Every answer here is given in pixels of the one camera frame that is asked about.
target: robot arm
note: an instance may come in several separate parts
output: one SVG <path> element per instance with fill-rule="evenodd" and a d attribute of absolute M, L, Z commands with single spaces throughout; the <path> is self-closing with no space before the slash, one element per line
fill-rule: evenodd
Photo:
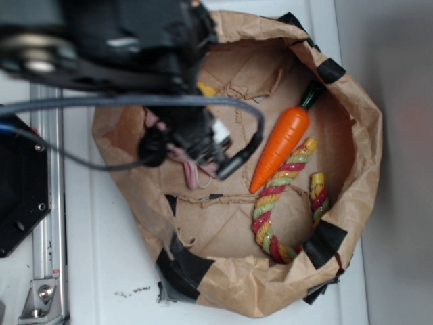
<path fill-rule="evenodd" d="M 0 68 L 55 87 L 201 95 L 197 73 L 216 41 L 214 23 L 196 0 L 0 0 Z M 162 163 L 171 146 L 217 171 L 232 164 L 224 153 L 229 138 L 217 135 L 205 101 L 149 109 L 167 125 L 140 143 L 140 157 L 152 157 L 149 166 Z"/>

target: metal bracket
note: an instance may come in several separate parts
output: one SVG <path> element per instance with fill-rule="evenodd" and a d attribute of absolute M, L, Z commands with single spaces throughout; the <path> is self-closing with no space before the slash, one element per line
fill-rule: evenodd
<path fill-rule="evenodd" d="M 40 279 L 30 282 L 26 304 L 18 324 L 48 324 L 63 319 L 58 279 Z"/>

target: gray wall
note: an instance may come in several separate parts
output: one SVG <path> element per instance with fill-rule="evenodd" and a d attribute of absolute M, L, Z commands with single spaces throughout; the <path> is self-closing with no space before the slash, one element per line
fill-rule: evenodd
<path fill-rule="evenodd" d="M 433 1 L 335 2 L 343 66 L 384 113 L 363 235 L 370 324 L 433 324 Z"/>

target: red and yellow rope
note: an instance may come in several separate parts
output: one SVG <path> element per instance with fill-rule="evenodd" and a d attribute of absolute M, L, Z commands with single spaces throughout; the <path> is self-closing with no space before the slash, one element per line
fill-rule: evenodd
<path fill-rule="evenodd" d="M 280 263 L 291 263 L 302 250 L 302 247 L 289 247 L 278 241 L 271 227 L 271 211 L 274 209 L 276 202 L 279 200 L 286 186 L 292 182 L 293 178 L 295 178 L 299 171 L 305 168 L 305 164 L 310 161 L 316 147 L 317 140 L 307 138 L 305 142 L 290 155 L 284 165 L 278 169 L 271 180 L 268 181 L 264 190 L 260 193 L 252 214 L 254 221 L 251 228 L 256 234 L 257 244 L 262 247 L 264 252 Z M 310 189 L 311 208 L 314 211 L 313 221 L 316 224 L 329 208 L 329 199 L 327 199 L 327 192 L 324 192 L 324 176 L 322 173 L 313 175 Z"/>

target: black cable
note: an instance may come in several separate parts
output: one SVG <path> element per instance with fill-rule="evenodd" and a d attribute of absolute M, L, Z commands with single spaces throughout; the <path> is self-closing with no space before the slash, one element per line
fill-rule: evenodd
<path fill-rule="evenodd" d="M 67 97 L 48 100 L 35 100 L 4 105 L 0 108 L 0 118 L 19 112 L 49 110 L 72 106 L 235 106 L 255 116 L 258 121 L 257 133 L 263 133 L 265 120 L 255 107 L 228 97 L 203 97 L 200 95 L 120 95 L 116 97 Z"/>
<path fill-rule="evenodd" d="M 29 139 L 30 141 L 32 141 L 36 144 L 40 144 L 45 149 L 52 149 L 52 150 L 59 152 L 61 155 L 69 158 L 70 160 L 73 160 L 74 162 L 76 162 L 82 166 L 86 166 L 90 169 L 95 169 L 97 171 L 124 171 L 127 169 L 139 167 L 139 166 L 145 164 L 148 160 L 148 158 L 143 158 L 143 159 L 140 159 L 136 162 L 132 162 L 130 164 L 122 164 L 122 165 L 114 165 L 114 166 L 98 165 L 98 164 L 94 164 L 92 162 L 85 161 L 84 159 L 79 158 L 79 157 L 65 151 L 62 148 L 59 148 L 59 147 L 54 146 L 52 144 L 49 144 L 48 142 L 46 142 L 44 139 L 42 139 L 41 137 L 39 137 L 35 133 L 31 133 L 29 131 L 19 129 L 19 128 L 15 127 L 9 123 L 0 122 L 0 133 L 16 134 L 16 135 L 25 137 L 26 139 Z"/>
<path fill-rule="evenodd" d="M 31 102 L 20 102 L 15 104 L 8 104 L 0 107 L 0 118 L 3 116 L 8 116 L 12 114 L 17 114 L 19 112 L 27 112 L 33 110 L 49 110 L 55 108 L 67 108 L 73 106 L 126 106 L 126 105 L 141 105 L 141 106 L 168 106 L 168 107 L 177 107 L 177 106 L 207 106 L 207 105 L 228 105 L 235 106 L 244 110 L 251 115 L 255 116 L 257 119 L 257 131 L 252 136 L 252 139 L 247 144 L 247 146 L 239 151 L 232 159 L 230 159 L 229 163 L 223 167 L 218 175 L 221 179 L 225 179 L 228 175 L 230 175 L 234 170 L 236 170 L 241 164 L 243 164 L 252 153 L 257 149 L 258 145 L 261 143 L 263 138 L 263 129 L 265 127 L 265 119 L 262 113 L 256 109 L 255 107 L 241 102 L 239 100 L 235 100 L 233 98 L 228 97 L 204 97 L 200 95 L 120 95 L 116 97 L 67 97 L 67 98 L 56 98 L 56 99 L 48 99 L 48 100 L 35 100 Z M 42 140 L 40 137 L 33 135 L 29 132 L 18 130 L 14 128 L 14 133 L 20 134 L 24 137 L 27 137 L 31 140 L 35 141 L 46 148 L 52 148 L 58 151 L 60 154 L 63 154 L 65 157 L 72 159 L 80 165 L 87 166 L 92 169 L 97 169 L 99 171 L 121 171 L 125 169 L 131 169 L 143 165 L 147 162 L 147 159 L 141 159 L 137 162 L 126 164 L 126 165 L 118 165 L 118 166 L 102 166 L 95 165 L 91 162 L 87 162 L 81 158 L 78 158 L 68 152 L 65 152 L 61 148 L 57 148 L 48 144 L 46 141 Z"/>

